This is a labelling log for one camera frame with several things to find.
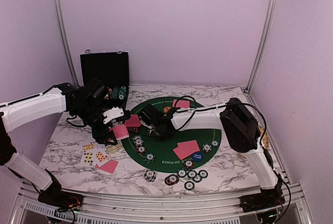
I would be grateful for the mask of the teal chip one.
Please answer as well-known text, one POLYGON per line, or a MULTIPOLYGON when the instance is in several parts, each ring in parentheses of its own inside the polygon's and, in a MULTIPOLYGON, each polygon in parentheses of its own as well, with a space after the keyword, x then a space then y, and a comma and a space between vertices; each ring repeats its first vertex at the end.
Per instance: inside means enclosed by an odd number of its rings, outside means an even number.
POLYGON ((187 171, 184 170, 184 169, 179 169, 179 170, 177 171, 177 176, 178 176, 179 178, 184 178, 186 175, 187 175, 187 171))

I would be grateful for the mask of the red black chip stack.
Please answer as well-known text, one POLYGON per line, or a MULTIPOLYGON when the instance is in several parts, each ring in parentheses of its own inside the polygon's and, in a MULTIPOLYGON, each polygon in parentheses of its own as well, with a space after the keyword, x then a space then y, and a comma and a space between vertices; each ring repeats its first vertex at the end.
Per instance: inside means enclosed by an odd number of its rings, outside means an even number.
POLYGON ((175 174, 171 174, 165 178, 164 182, 166 185, 172 186, 179 182, 179 177, 175 174))

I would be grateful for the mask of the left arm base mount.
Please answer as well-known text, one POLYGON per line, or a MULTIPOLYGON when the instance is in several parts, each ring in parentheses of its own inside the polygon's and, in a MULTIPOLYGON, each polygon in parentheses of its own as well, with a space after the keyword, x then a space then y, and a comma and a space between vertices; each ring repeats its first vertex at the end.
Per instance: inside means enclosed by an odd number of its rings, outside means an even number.
POLYGON ((48 194, 42 191, 37 199, 41 203, 56 206, 61 210, 80 210, 83 196, 81 194, 60 191, 48 194))

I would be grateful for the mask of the teal chip two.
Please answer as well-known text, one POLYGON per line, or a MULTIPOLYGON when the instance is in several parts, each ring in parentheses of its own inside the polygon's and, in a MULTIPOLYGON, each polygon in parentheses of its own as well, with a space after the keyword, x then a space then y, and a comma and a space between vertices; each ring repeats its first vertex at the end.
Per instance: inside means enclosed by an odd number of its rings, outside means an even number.
POLYGON ((189 178, 195 178, 197 176, 197 172, 194 170, 190 170, 190 171, 188 171, 187 176, 189 178))

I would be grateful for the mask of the red chips bottom mat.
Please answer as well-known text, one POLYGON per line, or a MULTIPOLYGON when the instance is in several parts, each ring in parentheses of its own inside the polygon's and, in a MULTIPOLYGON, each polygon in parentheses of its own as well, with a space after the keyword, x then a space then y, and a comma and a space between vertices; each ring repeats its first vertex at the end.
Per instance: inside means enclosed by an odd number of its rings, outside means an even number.
POLYGON ((192 169, 194 167, 194 162, 192 160, 186 160, 183 165, 186 169, 192 169))

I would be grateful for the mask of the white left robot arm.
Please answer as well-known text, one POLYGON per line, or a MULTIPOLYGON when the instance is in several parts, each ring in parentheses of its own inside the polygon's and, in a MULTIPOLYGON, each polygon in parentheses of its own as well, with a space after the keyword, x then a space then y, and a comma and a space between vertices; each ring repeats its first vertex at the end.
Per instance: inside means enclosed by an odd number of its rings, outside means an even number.
POLYGON ((54 85, 48 90, 1 105, 1 165, 33 183, 55 206, 66 201, 60 183, 47 170, 20 153, 11 142, 9 133, 14 129, 45 116, 69 112, 79 117, 92 129, 95 141, 108 141, 112 134, 112 120, 122 117, 122 108, 106 109, 102 105, 109 90, 100 81, 89 86, 76 87, 70 83, 54 85))

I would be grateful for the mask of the orange dealer button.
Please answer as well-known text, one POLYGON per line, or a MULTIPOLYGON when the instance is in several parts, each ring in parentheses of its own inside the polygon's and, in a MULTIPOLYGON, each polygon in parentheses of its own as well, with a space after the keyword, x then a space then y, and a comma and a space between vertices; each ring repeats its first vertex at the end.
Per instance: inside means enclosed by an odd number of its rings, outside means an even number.
POLYGON ((172 108, 172 107, 165 107, 165 108, 163 109, 164 113, 167 113, 171 108, 172 108))

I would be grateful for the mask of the red card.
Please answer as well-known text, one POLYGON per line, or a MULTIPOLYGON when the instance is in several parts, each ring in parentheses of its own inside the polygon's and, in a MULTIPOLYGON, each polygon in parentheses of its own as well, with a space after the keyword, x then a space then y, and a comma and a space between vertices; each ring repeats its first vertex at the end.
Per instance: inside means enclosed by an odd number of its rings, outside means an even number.
POLYGON ((177 147, 173 149, 173 151, 180 160, 183 160, 186 157, 196 152, 193 148, 187 148, 187 147, 177 147))
POLYGON ((178 145, 178 149, 183 151, 183 152, 185 152, 185 151, 194 151, 194 152, 200 151, 197 140, 179 142, 177 145, 178 145))
POLYGON ((140 118, 138 115, 131 114, 131 117, 124 122, 126 127, 140 127, 141 126, 140 118))
POLYGON ((173 100, 172 107, 176 108, 190 108, 190 101, 188 100, 173 100))

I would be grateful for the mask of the teal chip three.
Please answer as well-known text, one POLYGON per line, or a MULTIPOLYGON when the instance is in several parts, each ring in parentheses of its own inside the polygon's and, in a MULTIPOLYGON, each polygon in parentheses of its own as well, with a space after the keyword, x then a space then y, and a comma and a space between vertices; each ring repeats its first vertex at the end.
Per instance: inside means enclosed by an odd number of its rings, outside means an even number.
POLYGON ((208 177, 208 172, 206 170, 200 170, 198 172, 198 175, 200 176, 200 178, 205 179, 208 177))

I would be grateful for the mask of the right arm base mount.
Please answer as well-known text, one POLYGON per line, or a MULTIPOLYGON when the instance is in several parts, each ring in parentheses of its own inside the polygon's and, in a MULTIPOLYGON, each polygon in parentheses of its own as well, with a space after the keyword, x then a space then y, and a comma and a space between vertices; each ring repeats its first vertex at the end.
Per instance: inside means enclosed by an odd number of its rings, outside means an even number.
POLYGON ((275 207, 284 204, 284 196, 266 195, 264 193, 257 193, 245 195, 240 197, 239 207, 242 208, 244 213, 262 210, 270 207, 275 207))

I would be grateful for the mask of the teal chips mat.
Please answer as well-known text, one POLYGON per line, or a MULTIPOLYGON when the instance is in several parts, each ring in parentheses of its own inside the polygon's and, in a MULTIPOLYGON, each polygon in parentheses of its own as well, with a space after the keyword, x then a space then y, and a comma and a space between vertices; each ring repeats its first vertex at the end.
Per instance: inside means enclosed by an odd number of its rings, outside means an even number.
POLYGON ((147 153, 145 156, 144 156, 144 162, 145 163, 151 163, 155 160, 155 155, 153 153, 147 153))

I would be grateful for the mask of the white blue chip stack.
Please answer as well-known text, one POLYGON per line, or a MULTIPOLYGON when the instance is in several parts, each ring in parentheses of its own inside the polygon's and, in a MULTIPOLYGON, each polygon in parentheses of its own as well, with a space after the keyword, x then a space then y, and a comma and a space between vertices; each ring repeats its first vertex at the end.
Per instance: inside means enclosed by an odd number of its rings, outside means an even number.
POLYGON ((154 182, 156 179, 156 172, 153 170, 147 170, 144 177, 147 182, 154 182))

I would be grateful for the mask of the white blue chips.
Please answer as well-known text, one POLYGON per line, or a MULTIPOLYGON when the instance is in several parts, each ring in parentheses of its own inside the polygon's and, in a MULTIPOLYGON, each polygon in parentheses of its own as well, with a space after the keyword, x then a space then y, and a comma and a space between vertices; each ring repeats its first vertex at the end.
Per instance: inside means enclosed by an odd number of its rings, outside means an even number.
POLYGON ((140 136, 140 135, 136 135, 132 138, 132 141, 133 143, 136 145, 136 146, 141 146, 143 145, 144 143, 144 140, 143 138, 140 136))

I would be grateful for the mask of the red striped card deck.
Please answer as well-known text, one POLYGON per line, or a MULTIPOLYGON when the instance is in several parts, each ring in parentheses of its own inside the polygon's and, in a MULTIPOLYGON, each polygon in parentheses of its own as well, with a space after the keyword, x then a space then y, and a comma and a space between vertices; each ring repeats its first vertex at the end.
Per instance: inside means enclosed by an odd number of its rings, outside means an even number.
POLYGON ((115 136, 117 141, 123 140, 123 139, 128 138, 130 136, 129 132, 127 130, 127 127, 124 124, 114 126, 110 130, 113 131, 114 136, 115 136))

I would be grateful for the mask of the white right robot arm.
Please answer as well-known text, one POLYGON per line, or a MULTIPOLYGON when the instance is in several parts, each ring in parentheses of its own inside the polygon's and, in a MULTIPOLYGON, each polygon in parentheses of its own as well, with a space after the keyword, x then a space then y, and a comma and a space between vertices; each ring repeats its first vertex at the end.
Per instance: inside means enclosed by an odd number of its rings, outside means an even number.
POLYGON ((167 113, 148 104, 142 109, 139 118, 160 139, 189 129, 224 131, 229 146, 244 155, 259 180, 263 192, 258 195, 258 203, 262 207, 269 207, 278 199, 277 190, 281 188, 282 179, 262 143, 264 134, 259 130, 258 121, 248 107, 249 104, 238 98, 230 98, 225 104, 196 109, 174 106, 167 113))

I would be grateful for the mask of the red card off mat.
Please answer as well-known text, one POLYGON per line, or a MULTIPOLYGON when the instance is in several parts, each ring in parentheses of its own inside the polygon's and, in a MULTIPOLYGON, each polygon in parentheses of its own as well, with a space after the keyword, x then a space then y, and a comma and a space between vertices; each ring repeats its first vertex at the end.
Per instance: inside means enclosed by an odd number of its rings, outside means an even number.
POLYGON ((105 171, 105 172, 108 172, 110 174, 113 174, 116 167, 118 166, 118 161, 115 161, 115 160, 110 160, 109 162, 105 163, 104 165, 102 166, 98 166, 96 164, 96 169, 99 169, 99 170, 102 170, 102 171, 105 171))

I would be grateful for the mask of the teal chip four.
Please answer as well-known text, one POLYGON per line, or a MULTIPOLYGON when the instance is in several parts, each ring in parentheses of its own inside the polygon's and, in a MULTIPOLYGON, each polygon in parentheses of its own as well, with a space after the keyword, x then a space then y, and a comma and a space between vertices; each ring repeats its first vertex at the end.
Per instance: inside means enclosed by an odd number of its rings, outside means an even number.
POLYGON ((195 188, 195 184, 192 181, 187 181, 184 183, 184 188, 191 191, 195 188))

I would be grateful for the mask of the teal chip mat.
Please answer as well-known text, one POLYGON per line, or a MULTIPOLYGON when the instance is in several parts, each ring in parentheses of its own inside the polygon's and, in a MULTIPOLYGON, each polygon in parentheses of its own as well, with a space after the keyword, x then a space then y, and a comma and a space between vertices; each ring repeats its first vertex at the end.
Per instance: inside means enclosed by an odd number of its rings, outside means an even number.
POLYGON ((211 145, 212 145, 213 147, 218 147, 218 146, 219 146, 219 142, 216 141, 216 140, 212 140, 212 141, 211 141, 211 145))

